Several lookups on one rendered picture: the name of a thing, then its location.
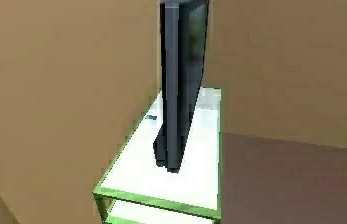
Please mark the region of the green framed white table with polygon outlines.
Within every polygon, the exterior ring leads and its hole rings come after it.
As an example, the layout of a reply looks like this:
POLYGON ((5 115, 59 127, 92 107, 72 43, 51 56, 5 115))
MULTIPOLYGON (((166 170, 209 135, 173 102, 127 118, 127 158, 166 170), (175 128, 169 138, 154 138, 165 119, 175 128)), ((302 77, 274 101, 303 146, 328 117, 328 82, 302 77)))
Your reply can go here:
POLYGON ((220 107, 219 89, 200 90, 181 169, 170 173, 155 161, 156 97, 93 190, 102 224, 221 224, 220 107))

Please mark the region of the black television set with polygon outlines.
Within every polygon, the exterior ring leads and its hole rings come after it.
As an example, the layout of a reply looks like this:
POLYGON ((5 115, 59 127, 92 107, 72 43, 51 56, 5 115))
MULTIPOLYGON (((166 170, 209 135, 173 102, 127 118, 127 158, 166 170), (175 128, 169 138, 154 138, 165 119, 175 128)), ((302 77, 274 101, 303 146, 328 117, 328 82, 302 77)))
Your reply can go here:
POLYGON ((156 165, 177 173, 201 87, 210 0, 161 0, 162 126, 153 143, 156 165))

